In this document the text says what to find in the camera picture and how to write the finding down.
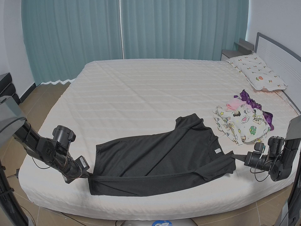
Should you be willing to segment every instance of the white bed sheet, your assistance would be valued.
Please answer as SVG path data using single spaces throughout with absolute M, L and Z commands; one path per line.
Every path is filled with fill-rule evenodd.
M 88 63 L 51 109 L 39 133 L 52 138 L 57 125 L 72 129 L 77 137 L 70 153 L 73 158 L 85 156 L 93 172 L 96 144 L 171 131 L 176 118 L 196 113 L 220 137 L 224 153 L 246 154 L 253 151 L 253 144 L 235 145 L 217 129 L 212 117 L 214 107 L 243 89 L 263 110 L 273 113 L 275 130 L 268 138 L 285 137 L 288 122 L 297 113 L 281 98 L 281 91 L 254 91 L 228 62 L 177 59 Z M 233 174 L 206 184 L 149 197 L 92 196 L 88 180 L 66 184 L 58 171 L 37 168 L 28 155 L 19 180 L 32 202 L 65 213 L 113 220 L 179 219 L 234 210 L 278 191 L 293 182 L 297 160 L 289 178 L 279 182 L 268 177 L 259 183 L 243 162 L 237 161 L 236 166 Z

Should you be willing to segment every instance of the white headboard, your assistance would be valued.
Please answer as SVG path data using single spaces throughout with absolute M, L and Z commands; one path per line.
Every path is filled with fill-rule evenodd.
M 264 60 L 267 66 L 279 74 L 281 79 L 288 85 L 283 92 L 300 111 L 301 57 L 282 44 L 259 32 L 257 33 L 254 51 Z

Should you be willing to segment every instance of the t-shirt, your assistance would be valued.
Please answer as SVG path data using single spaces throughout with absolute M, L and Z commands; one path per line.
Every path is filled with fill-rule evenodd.
M 233 173 L 231 154 L 196 114 L 179 117 L 170 132 L 96 145 L 90 193 L 150 196 L 195 187 Z

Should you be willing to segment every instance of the pink fabric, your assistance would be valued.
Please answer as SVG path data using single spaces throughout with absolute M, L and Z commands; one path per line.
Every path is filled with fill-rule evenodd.
M 253 110 L 253 108 L 250 105 L 248 105 L 246 101 L 242 101 L 239 98 L 233 98 L 229 100 L 226 105 L 227 109 L 232 111 L 235 111 L 241 105 L 246 105 L 246 107 L 249 108 L 251 111 Z

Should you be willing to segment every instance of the purple satin fabric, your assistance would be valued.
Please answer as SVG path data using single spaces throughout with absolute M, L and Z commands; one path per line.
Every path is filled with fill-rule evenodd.
M 269 124 L 269 126 L 271 127 L 271 130 L 274 130 L 274 126 L 272 125 L 273 114 L 270 113 L 270 112 L 267 112 L 267 111 L 263 111 L 263 110 L 261 109 L 261 108 L 262 108 L 261 104 L 258 104 L 258 103 L 256 103 L 255 100 L 251 99 L 250 96 L 249 96 L 249 94 L 248 94 L 245 90 L 243 90 L 243 91 L 240 93 L 240 96 L 241 96 L 241 100 L 242 100 L 242 101 L 246 101 L 246 103 L 247 103 L 248 105 L 250 105 L 253 109 L 256 108 L 256 109 L 261 110 L 262 113 L 263 113 L 263 116 L 264 116 L 264 118 L 265 118 L 265 120 L 266 120 L 266 122 L 267 122 L 267 123 Z

